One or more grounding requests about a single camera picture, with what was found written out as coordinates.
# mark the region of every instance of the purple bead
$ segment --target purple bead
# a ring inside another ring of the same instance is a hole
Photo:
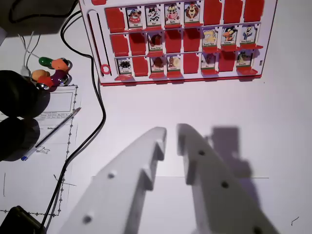
[[[51,76],[51,80],[54,86],[64,85],[68,80],[68,76],[65,71],[56,70],[55,73]]]

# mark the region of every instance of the white table surface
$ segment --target white table surface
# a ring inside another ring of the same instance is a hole
[[[138,136],[162,126],[167,128],[168,136],[165,160],[158,164],[155,190],[147,194],[139,233],[194,234],[192,194],[184,183],[182,158],[176,153],[176,125],[188,123],[206,136],[215,127],[238,128],[238,156],[249,163],[252,177],[257,177],[252,182],[264,213],[283,234],[309,234],[311,9],[310,0],[278,1],[261,79],[101,87],[106,124],[72,162],[68,182],[77,186],[70,190],[64,219],[52,221],[48,233],[57,233],[92,176]],[[65,38],[74,48],[91,53],[82,19],[68,29]],[[91,83],[90,60],[70,51],[59,34],[42,35],[34,53],[64,57],[74,65],[70,74],[83,93],[82,110],[76,117],[79,123],[84,122],[78,126],[78,146],[101,120]],[[0,69],[19,72],[22,56],[20,39],[7,38],[0,46]],[[30,58],[29,68],[42,69],[34,57]]]

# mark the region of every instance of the character card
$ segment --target character card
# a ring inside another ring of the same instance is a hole
[[[180,71],[180,58],[178,56],[167,56],[167,67],[169,71]]]
[[[257,28],[255,28],[254,24],[243,25],[240,44],[255,43],[256,35],[257,35]]]
[[[120,58],[117,60],[117,67],[120,75],[129,75],[132,73],[129,58]]]
[[[165,24],[180,24],[180,8],[176,3],[165,5]]]
[[[200,6],[195,1],[186,2],[184,4],[184,22],[193,23],[199,22]]]
[[[215,56],[213,54],[201,54],[201,69],[214,69]]]
[[[131,7],[126,8],[126,11],[129,28],[141,28],[142,27],[141,10],[139,10],[138,7]]]
[[[236,44],[237,30],[234,26],[222,28],[221,45]]]
[[[164,72],[166,60],[164,57],[151,58],[151,72]]]
[[[162,33],[149,33],[148,34],[148,44],[150,51],[162,51]]]
[[[203,29],[203,47],[216,46],[218,32],[215,28]]]
[[[160,9],[156,5],[146,6],[146,26],[154,27],[161,25]]]
[[[253,52],[252,50],[240,51],[237,57],[237,67],[249,67],[252,64]]]

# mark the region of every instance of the white cable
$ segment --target white cable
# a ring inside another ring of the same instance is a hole
[[[20,34],[18,34],[18,36],[19,36],[19,38],[20,38],[20,40],[21,40],[21,43],[23,44],[23,46],[24,46],[24,50],[26,50],[26,45],[25,45],[25,39],[23,40],[23,36],[21,36]],[[36,58],[40,58],[39,56],[37,56],[37,55],[35,55],[34,53],[32,53],[32,52],[30,52],[30,51],[28,51],[27,50],[27,52],[29,53],[29,54],[31,54],[32,56],[35,56]]]
[[[34,35],[34,32],[35,31],[33,31],[32,33],[31,33],[31,36],[30,36],[30,39],[29,39],[29,43],[28,43],[28,45],[27,45],[27,47],[26,47],[26,49],[25,49],[25,54],[24,54],[24,66],[26,66],[26,54],[27,54],[27,51],[28,51],[28,48],[29,48],[29,46],[30,46],[30,43],[31,43],[31,39],[33,38],[33,35]]]

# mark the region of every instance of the paper sheet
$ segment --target paper sheet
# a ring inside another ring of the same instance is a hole
[[[76,85],[59,87],[50,95],[44,112],[36,117],[39,123],[39,140],[80,106],[79,89]],[[0,121],[7,117],[0,113]],[[42,221],[57,178],[65,160],[75,149],[77,124],[72,119],[60,128],[27,161],[0,162],[0,224],[8,211],[20,205],[39,222]],[[67,168],[61,186],[53,218],[66,209],[70,190],[71,166]]]

